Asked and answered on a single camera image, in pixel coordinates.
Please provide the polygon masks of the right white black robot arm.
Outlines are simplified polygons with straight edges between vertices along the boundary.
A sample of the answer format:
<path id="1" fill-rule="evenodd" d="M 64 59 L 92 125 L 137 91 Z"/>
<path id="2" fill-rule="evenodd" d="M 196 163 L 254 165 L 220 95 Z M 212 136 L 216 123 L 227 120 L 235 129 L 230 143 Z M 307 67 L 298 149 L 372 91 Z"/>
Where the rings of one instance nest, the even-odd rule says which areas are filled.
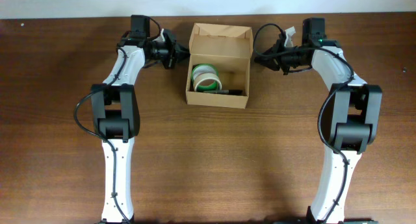
<path id="1" fill-rule="evenodd" d="M 364 81 L 347 62 L 337 40 L 326 35 L 323 18 L 302 23 L 302 44 L 294 28 L 280 30 L 276 43 L 257 52 L 255 62 L 284 75 L 315 70 L 328 89 L 317 118 L 324 163 L 316 196 L 303 218 L 289 223 L 347 223 L 345 201 L 354 170 L 377 133 L 382 89 Z"/>

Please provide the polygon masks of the white masking tape roll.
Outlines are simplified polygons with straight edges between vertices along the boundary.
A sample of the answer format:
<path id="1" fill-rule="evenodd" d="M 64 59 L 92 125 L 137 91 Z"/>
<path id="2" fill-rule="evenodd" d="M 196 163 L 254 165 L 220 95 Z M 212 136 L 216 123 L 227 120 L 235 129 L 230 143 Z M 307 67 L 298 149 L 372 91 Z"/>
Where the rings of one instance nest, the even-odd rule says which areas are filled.
<path id="1" fill-rule="evenodd" d="M 220 78 L 217 75 L 213 73 L 203 73 L 194 79 L 194 83 L 193 83 L 194 91 L 198 92 L 198 88 L 202 87 L 202 83 L 205 81 L 212 81 L 212 84 L 205 86 L 203 91 L 212 91 L 212 90 L 222 89 L 222 83 L 220 81 Z"/>

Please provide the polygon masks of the green tape roll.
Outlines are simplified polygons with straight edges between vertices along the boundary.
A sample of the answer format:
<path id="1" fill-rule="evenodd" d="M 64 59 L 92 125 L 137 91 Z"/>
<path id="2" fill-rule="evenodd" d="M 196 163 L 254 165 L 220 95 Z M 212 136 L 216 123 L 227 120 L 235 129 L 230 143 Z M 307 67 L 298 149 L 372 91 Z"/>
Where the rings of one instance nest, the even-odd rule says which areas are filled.
<path id="1" fill-rule="evenodd" d="M 215 75 L 218 76 L 218 70 L 211 64 L 198 64 L 197 66 L 195 66 L 192 70 L 192 74 L 191 74 L 191 81 L 192 81 L 192 85 L 194 83 L 194 79 L 203 74 L 203 73 L 213 73 Z M 198 88 L 199 92 L 203 92 L 203 89 L 205 86 L 208 86 L 212 84 L 212 81 L 205 81 L 203 82 L 201 85 L 202 87 Z"/>

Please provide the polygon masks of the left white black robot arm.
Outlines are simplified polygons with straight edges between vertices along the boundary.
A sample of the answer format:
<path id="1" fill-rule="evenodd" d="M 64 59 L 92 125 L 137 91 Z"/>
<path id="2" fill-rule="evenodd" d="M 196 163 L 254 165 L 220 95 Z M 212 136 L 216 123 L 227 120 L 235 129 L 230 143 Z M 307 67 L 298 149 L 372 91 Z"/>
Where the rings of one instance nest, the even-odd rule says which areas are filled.
<path id="1" fill-rule="evenodd" d="M 94 134 L 105 155 L 105 204 L 101 223 L 133 223 L 131 157 L 140 130 L 135 82 L 142 69 L 162 64 L 173 69 L 190 56 L 168 29 L 150 34 L 149 16 L 132 15 L 131 28 L 116 46 L 117 59 L 109 76 L 91 87 Z"/>

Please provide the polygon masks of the black grey permanent marker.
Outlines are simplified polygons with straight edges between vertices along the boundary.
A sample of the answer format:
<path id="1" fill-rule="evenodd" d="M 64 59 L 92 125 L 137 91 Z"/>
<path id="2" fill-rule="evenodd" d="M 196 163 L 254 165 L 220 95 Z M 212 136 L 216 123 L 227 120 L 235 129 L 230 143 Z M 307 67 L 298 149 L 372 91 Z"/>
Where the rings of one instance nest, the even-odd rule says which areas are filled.
<path id="1" fill-rule="evenodd" d="M 221 94 L 221 95 L 242 95 L 242 90 L 207 90 L 204 93 Z"/>

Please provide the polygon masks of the brown cardboard box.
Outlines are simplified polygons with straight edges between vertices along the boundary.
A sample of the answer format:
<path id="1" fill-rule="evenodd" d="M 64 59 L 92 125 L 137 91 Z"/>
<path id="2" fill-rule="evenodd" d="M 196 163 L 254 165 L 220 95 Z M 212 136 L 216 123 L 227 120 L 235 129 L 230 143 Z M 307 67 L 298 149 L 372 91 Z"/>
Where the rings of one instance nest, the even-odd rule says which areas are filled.
<path id="1" fill-rule="evenodd" d="M 189 105 L 245 108 L 250 90 L 253 53 L 251 27 L 195 23 L 189 39 L 186 100 Z M 240 90 L 239 95 L 194 90 L 193 70 L 200 64 L 215 67 L 221 90 Z"/>

